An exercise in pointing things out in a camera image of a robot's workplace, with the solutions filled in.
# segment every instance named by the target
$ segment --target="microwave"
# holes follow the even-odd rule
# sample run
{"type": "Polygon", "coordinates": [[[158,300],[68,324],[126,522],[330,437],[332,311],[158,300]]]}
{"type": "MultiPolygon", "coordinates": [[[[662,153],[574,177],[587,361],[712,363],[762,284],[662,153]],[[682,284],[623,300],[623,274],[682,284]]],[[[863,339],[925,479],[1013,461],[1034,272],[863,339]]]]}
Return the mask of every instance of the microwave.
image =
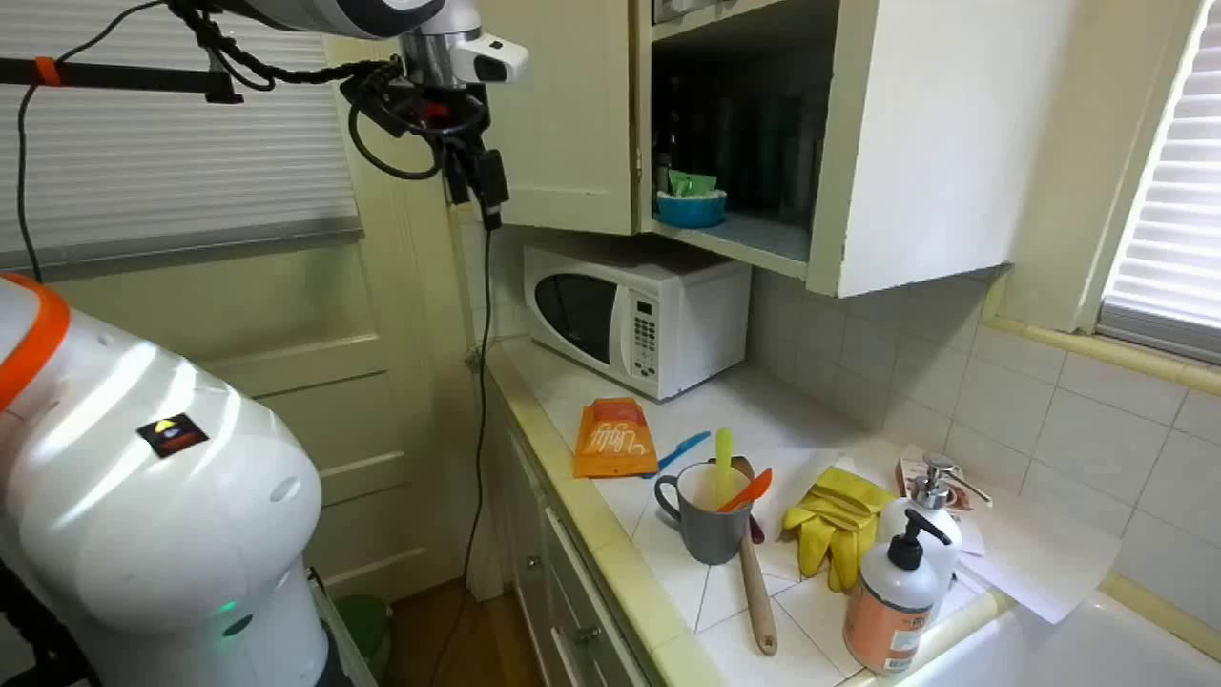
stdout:
{"type": "Polygon", "coordinates": [[[522,244],[542,349],[669,401],[743,361],[752,272],[665,242],[522,244]]]}

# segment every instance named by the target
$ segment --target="window blind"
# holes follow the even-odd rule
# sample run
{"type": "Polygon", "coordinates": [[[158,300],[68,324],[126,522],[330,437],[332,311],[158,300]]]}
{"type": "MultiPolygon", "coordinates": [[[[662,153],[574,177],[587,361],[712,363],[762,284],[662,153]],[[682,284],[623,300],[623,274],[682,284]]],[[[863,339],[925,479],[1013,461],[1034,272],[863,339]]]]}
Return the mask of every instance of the window blind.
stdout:
{"type": "Polygon", "coordinates": [[[1099,334],[1221,363],[1221,6],[1184,58],[1099,334]]]}
{"type": "MultiPolygon", "coordinates": [[[[131,6],[3,0],[0,55],[56,58],[131,6]]],[[[323,65],[317,35],[247,18],[227,18],[227,35],[271,65],[323,65]]],[[[206,68],[193,35],[167,9],[131,16],[75,60],[206,68]]],[[[227,106],[183,93],[40,90],[26,115],[26,216],[43,263],[355,233],[332,90],[241,93],[246,105],[227,106]]],[[[24,90],[0,83],[0,266],[24,266],[18,100],[24,90]]]]}

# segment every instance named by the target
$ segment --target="gray cup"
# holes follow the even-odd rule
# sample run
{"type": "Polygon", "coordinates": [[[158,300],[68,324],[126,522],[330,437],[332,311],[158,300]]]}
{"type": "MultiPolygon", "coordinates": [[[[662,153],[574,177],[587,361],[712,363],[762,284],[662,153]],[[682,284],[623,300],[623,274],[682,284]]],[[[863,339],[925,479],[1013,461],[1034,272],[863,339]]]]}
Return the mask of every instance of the gray cup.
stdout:
{"type": "Polygon", "coordinates": [[[720,567],[735,553],[752,509],[716,512],[729,498],[735,498],[748,484],[743,475],[729,470],[729,483],[720,484],[716,467],[687,467],[681,479],[665,475],[654,483],[654,498],[662,512],[669,512],[682,536],[682,546],[704,567],[720,567]]]}

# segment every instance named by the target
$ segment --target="wooden floor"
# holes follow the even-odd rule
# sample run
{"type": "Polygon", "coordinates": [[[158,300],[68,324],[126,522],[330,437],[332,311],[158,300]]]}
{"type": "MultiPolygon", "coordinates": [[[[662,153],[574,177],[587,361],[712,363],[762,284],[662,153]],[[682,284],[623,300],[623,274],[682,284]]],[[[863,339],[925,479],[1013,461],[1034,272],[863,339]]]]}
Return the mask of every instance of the wooden floor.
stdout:
{"type": "Polygon", "coordinates": [[[394,607],[394,687],[542,687],[515,595],[472,605],[462,585],[394,607]]]}

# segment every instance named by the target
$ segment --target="microwave control panel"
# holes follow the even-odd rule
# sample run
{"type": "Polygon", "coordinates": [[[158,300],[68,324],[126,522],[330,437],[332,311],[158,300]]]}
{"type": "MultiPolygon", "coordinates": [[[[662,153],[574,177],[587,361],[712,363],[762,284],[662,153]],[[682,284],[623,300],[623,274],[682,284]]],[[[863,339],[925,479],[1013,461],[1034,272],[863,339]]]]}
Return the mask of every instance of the microwave control panel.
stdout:
{"type": "Polygon", "coordinates": [[[635,376],[658,378],[658,305],[635,302],[635,376]]]}

